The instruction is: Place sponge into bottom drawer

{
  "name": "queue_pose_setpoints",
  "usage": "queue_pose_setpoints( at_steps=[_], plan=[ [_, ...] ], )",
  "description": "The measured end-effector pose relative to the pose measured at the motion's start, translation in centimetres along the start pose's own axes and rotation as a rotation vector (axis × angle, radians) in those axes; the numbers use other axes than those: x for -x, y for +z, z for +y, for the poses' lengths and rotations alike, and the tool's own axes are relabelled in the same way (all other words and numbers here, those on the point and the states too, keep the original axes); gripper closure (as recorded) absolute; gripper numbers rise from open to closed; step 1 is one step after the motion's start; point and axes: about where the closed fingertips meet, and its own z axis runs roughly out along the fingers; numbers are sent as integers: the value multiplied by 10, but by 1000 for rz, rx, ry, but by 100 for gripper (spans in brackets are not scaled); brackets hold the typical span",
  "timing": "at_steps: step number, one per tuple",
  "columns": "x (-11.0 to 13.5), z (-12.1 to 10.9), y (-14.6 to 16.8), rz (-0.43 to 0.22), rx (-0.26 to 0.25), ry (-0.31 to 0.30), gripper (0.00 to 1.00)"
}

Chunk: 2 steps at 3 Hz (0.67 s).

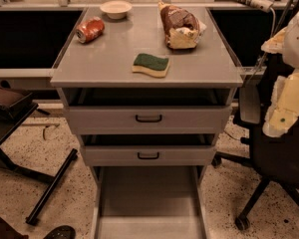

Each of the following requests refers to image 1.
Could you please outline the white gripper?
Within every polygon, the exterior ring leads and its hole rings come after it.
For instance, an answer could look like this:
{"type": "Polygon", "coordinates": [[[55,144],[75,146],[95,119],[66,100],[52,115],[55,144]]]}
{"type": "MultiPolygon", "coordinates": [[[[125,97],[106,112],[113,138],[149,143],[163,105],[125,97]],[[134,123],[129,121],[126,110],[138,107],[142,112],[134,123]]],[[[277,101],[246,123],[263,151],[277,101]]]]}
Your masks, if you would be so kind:
{"type": "Polygon", "coordinates": [[[299,69],[295,69],[287,78],[278,77],[275,82],[262,131],[269,137],[280,137],[298,117],[299,69]]]}

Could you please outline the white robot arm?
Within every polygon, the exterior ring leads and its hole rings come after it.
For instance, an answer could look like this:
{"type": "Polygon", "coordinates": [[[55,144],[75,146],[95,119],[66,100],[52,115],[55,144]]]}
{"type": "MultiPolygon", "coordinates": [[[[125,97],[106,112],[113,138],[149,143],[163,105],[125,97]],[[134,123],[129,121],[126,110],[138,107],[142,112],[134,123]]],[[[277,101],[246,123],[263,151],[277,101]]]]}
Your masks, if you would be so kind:
{"type": "Polygon", "coordinates": [[[299,11],[288,25],[265,41],[261,50],[281,54],[286,65],[294,68],[288,77],[279,76],[274,83],[263,132],[270,137],[280,137],[299,118],[299,11]]]}

